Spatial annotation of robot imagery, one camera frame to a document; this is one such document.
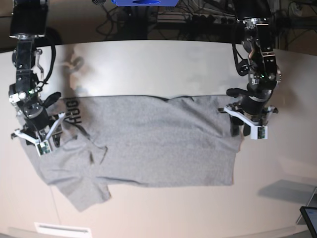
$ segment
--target table surface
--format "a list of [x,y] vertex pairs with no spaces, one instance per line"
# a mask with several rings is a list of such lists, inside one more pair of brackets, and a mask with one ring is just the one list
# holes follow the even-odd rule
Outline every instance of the table surface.
[[[48,71],[50,48],[40,63]],[[0,55],[0,232],[34,230],[34,222],[90,227],[105,237],[279,237],[296,227],[299,208],[317,184],[317,57],[276,51],[282,82],[271,104],[279,108],[268,140],[245,138],[236,156],[234,185],[220,187],[109,187],[112,200],[78,213],[55,187],[35,174],[17,140],[8,102],[14,83],[11,53]],[[122,41],[57,47],[53,75],[42,97],[225,94],[245,88],[230,44]]]

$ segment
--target gray t-shirt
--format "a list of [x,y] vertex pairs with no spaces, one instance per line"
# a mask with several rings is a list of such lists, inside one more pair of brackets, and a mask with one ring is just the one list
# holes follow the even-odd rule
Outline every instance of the gray t-shirt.
[[161,99],[110,96],[59,100],[72,112],[60,147],[39,157],[22,145],[38,175],[79,210],[110,199],[108,184],[145,187],[232,185],[241,137],[231,137],[227,96]]

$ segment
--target blue object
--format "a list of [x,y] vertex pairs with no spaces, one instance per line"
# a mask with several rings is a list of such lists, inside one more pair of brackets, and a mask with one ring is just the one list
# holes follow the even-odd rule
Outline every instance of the blue object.
[[178,0],[111,0],[117,6],[176,6]]

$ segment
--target white vent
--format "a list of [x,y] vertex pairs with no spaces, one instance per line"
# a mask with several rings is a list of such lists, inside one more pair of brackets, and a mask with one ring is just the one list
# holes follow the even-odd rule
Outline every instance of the white vent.
[[93,238],[89,228],[58,226],[37,222],[34,225],[36,231],[40,234],[70,238]]

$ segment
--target computer monitor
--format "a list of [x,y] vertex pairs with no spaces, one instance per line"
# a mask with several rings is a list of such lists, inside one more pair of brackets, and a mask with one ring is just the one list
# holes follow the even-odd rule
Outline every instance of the computer monitor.
[[301,207],[300,211],[303,215],[309,231],[312,234],[312,238],[317,238],[317,208]]

